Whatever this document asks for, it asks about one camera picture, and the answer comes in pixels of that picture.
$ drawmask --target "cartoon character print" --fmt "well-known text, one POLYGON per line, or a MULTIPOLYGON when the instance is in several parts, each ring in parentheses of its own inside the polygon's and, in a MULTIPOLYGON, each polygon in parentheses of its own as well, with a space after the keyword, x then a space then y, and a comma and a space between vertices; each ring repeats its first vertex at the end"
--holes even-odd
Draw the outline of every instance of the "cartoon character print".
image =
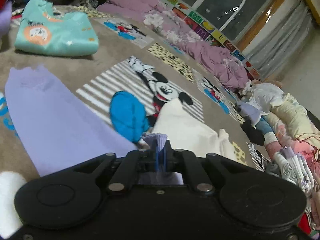
POLYGON ((178 91, 170 86, 168 80, 162 74, 153 72, 153 79, 147 78, 144 74, 144 71, 147 69, 154 69, 153 66, 143 64, 141 60, 134 56, 130 57, 129 66, 136 72, 144 84, 154 94, 153 106, 156 110, 156 113, 147 117, 151 127, 154 126, 162 106, 172 99, 178 98, 181 103, 185 102, 189 106, 193 105, 191 97, 185 92, 178 91))
POLYGON ((104 25, 118 32, 119 36, 128 40, 135 40, 139 35, 146 37, 143 32, 139 31, 138 27, 131 24, 108 20, 107 22, 104 22, 104 25))
POLYGON ((24 29, 23 34, 26 40, 38 45, 48 44, 52 36, 49 29, 43 25, 27 26, 24 29))
POLYGON ((214 102, 218 103, 226 114, 229 114, 229 108, 224 102, 221 101, 221 95, 223 95, 220 90, 211 84, 211 82, 203 77, 200 81, 200 85, 204 88, 206 95, 211 98, 214 102))
POLYGON ((56 17, 51 16, 46 12, 43 13, 43 16, 46 17, 49 22, 63 22, 63 20, 57 19, 56 17))

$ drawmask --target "yellow fabric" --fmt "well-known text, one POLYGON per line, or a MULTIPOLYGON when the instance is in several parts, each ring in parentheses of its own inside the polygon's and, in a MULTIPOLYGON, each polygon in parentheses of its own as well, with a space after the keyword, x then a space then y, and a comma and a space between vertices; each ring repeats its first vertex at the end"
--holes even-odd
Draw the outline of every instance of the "yellow fabric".
POLYGON ((312 125, 306 109, 292 95, 287 94, 283 104, 272 108, 271 112, 286 125, 287 133, 294 140, 307 142, 315 147, 317 158, 320 151, 320 131, 312 125))

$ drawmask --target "folded clothes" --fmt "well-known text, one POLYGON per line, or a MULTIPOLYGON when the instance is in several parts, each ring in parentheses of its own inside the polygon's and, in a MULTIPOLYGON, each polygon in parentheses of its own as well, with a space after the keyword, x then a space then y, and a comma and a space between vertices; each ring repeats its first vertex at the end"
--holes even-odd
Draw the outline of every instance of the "folded clothes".
MULTIPOLYGON (((312 175, 314 177, 316 184, 320 185, 320 177, 315 173, 313 173, 312 175)), ((311 203, 311 214, 316 224, 316 229, 320 230, 320 189, 319 188, 317 189, 315 188, 312 191, 310 203, 311 203)))
POLYGON ((53 4, 30 0, 23 10, 14 46, 18 50, 50 56, 75 57, 97 52, 99 40, 85 13, 55 16, 53 4))
POLYGON ((298 156, 294 154, 291 147, 283 148, 280 151, 285 155, 287 161, 293 168, 298 179, 297 185, 303 190, 306 195, 308 195, 311 190, 310 185, 308 184, 309 178, 308 175, 306 176, 306 172, 304 172, 305 174, 303 173, 302 169, 304 170, 304 168, 303 165, 301 167, 298 156))
POLYGON ((310 189, 313 189, 313 187, 314 187, 314 185, 315 185, 315 182, 314 182, 314 179, 313 179, 311 170, 310 170, 310 168, 308 167, 305 158, 304 158, 301 154, 298 153, 298 154, 297 154, 297 157, 298 157, 300 166, 303 167, 303 170, 304 170, 304 171, 306 172, 306 174, 307 174, 306 177, 309 179, 308 185, 309 185, 310 189))
POLYGON ((277 152, 274 155, 274 160, 279 166, 281 177, 295 185, 298 184, 297 176, 290 166, 289 162, 285 159, 285 157, 280 153, 277 152))
POLYGON ((266 173, 281 178, 281 172, 275 160, 272 160, 266 165, 266 173))

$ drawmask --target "pile of clothes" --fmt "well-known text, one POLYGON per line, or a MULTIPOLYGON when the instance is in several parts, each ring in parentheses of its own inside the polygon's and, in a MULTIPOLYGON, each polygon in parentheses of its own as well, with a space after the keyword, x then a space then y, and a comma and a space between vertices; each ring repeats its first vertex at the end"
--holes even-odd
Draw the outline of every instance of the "pile of clothes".
POLYGON ((307 110, 274 84, 248 82, 239 94, 236 109, 246 120, 242 129, 251 142, 265 146, 271 159, 266 172, 297 185, 308 197, 301 228, 310 235, 311 229, 320 229, 320 131, 307 110))
POLYGON ((211 46, 159 0, 108 0, 98 11, 121 15, 144 24, 168 43, 186 52, 213 73, 228 89, 244 88, 247 72, 227 48, 211 46))

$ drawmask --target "striped rug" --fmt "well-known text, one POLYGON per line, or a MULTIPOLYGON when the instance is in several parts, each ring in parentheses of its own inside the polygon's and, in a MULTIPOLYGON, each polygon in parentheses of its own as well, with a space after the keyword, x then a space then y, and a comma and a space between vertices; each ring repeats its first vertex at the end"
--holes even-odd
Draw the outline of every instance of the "striped rug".
MULTIPOLYGON (((153 93, 136 72, 130 68, 128 62, 129 59, 114 65, 76 90, 78 97, 85 105, 109 125, 112 125, 109 116, 110 102, 113 95, 118 91, 127 91, 133 94, 145 106, 147 115, 156 112, 153 106, 153 93)), ((148 69, 143 73, 147 79, 154 79, 153 72, 152 69, 148 69)), ((187 93, 170 80, 168 84, 180 92, 187 93)), ((192 95, 188 95, 193 100, 193 105, 189 106, 183 103, 184 110, 197 120, 204 122, 202 103, 192 95)))

